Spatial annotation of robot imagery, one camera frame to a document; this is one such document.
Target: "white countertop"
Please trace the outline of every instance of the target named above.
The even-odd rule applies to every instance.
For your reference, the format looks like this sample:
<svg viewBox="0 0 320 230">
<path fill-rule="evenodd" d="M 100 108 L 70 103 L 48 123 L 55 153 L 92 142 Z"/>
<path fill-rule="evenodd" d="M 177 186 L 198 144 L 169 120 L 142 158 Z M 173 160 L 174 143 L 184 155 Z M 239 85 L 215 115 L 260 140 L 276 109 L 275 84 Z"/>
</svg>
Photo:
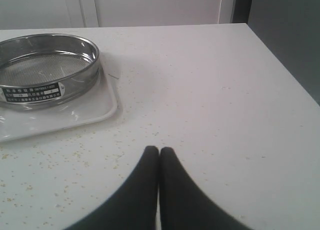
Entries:
<svg viewBox="0 0 320 230">
<path fill-rule="evenodd" d="M 0 229 L 73 224 L 147 145 L 173 147 L 199 187 L 256 230 L 319 229 L 320 107 L 246 24 L 2 30 L 0 41 L 37 33 L 96 43 L 119 78 L 119 110 L 2 143 Z"/>
</svg>

